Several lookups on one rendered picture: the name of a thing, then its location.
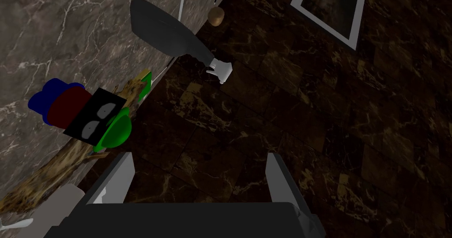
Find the dark red cylinder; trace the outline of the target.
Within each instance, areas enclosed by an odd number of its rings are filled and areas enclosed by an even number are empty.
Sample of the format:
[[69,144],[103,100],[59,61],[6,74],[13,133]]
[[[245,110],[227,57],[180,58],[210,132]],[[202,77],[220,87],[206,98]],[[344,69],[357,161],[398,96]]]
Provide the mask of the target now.
[[71,87],[64,91],[51,105],[47,114],[48,123],[66,129],[91,97],[92,94],[82,87]]

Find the dark grey spray bottle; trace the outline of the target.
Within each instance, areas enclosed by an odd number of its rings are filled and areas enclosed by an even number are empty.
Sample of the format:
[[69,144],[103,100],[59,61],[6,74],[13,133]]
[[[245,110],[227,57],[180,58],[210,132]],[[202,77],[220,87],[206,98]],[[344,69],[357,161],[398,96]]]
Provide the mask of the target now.
[[168,56],[185,54],[211,69],[207,72],[224,84],[233,71],[231,63],[222,62],[183,23],[146,0],[131,0],[132,32],[147,44]]

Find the black box with grey ovals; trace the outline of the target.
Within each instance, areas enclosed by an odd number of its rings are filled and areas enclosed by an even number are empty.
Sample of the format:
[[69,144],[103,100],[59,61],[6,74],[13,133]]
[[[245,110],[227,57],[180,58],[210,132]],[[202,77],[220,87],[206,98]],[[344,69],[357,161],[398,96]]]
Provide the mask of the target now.
[[110,120],[125,108],[126,99],[98,88],[87,104],[64,130],[64,134],[96,146],[105,134]]

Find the blue mug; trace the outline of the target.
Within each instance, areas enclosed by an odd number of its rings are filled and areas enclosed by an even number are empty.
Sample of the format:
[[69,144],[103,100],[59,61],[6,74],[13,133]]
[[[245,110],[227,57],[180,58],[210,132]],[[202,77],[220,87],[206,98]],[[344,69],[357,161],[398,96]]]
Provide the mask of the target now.
[[47,119],[51,105],[63,92],[72,87],[85,89],[82,84],[77,82],[68,84],[59,78],[50,79],[45,83],[41,91],[37,92],[29,99],[28,108],[40,114],[43,122],[51,126]]

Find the green and yellow sponge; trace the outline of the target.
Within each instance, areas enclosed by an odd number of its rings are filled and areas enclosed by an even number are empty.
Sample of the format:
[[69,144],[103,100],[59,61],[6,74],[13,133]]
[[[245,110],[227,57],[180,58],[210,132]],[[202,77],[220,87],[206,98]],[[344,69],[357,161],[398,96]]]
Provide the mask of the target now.
[[139,75],[135,77],[136,80],[139,80],[143,83],[143,89],[139,93],[139,100],[141,102],[143,98],[145,98],[148,93],[151,91],[152,85],[152,72],[148,69],[145,69],[140,72]]

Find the white framed picture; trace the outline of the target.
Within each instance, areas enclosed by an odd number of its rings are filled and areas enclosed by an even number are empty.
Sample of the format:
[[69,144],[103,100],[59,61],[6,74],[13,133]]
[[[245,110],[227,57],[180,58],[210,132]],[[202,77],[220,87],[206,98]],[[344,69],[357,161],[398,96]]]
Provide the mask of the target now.
[[365,0],[291,0],[290,4],[349,49],[357,49]]

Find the brown potato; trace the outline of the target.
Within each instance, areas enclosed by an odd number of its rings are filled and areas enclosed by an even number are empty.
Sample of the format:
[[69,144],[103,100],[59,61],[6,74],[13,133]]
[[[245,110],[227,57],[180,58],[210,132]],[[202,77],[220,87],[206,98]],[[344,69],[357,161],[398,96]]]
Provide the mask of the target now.
[[219,26],[225,17],[225,12],[221,7],[212,7],[207,15],[207,21],[214,27]]

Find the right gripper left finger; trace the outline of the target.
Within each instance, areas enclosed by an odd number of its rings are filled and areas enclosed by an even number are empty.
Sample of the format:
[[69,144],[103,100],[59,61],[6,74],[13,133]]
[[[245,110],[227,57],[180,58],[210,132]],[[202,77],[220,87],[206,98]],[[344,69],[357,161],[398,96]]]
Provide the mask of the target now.
[[88,190],[86,204],[123,203],[134,175],[132,153],[120,153]]

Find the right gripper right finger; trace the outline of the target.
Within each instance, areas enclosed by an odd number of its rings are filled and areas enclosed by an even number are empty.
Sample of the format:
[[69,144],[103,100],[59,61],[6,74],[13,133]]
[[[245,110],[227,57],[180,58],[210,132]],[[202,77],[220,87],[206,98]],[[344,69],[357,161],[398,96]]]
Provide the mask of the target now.
[[280,154],[268,153],[265,176],[272,202],[291,203],[306,216],[311,216],[311,211]]

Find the green bowl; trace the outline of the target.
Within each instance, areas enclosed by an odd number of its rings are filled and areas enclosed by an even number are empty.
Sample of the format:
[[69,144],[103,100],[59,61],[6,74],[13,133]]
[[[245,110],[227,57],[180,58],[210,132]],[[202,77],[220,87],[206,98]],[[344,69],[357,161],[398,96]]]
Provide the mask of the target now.
[[103,148],[115,148],[128,139],[132,131],[132,122],[128,115],[129,108],[125,107],[110,120],[105,134],[99,143],[93,146],[93,152],[100,152]]

